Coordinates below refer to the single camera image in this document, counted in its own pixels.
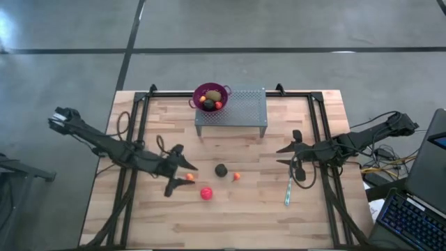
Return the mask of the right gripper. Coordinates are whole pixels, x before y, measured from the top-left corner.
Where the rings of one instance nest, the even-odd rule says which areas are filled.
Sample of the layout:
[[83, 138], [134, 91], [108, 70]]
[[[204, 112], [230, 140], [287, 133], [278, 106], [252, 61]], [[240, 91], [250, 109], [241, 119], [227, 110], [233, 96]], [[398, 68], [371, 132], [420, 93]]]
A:
[[288, 146], [285, 146], [277, 152], [294, 152], [294, 156], [291, 160], [276, 160], [276, 162], [290, 165], [292, 169], [291, 173], [294, 175], [295, 181], [305, 181], [306, 173], [302, 167], [302, 163], [320, 160], [316, 154], [321, 153], [322, 149], [315, 149], [313, 146], [305, 144], [302, 139], [302, 133], [299, 130], [293, 130], [292, 134], [294, 143], [290, 143]]

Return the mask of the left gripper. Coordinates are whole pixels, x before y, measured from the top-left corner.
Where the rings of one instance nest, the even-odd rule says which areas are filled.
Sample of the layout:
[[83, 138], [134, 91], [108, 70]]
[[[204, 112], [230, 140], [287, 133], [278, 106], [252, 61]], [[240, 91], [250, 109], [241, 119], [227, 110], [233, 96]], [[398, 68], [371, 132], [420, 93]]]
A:
[[194, 184], [194, 181], [175, 177], [178, 168], [178, 158], [180, 167], [193, 171], [197, 170], [197, 168], [189, 163], [184, 156], [181, 156], [184, 146], [177, 144], [170, 151], [164, 149], [164, 144], [158, 144], [158, 147], [161, 150], [161, 154], [165, 155], [165, 158], [161, 157], [161, 161], [157, 164], [155, 173], [158, 176], [164, 176], [169, 179], [164, 190], [165, 197], [170, 197], [178, 186]]

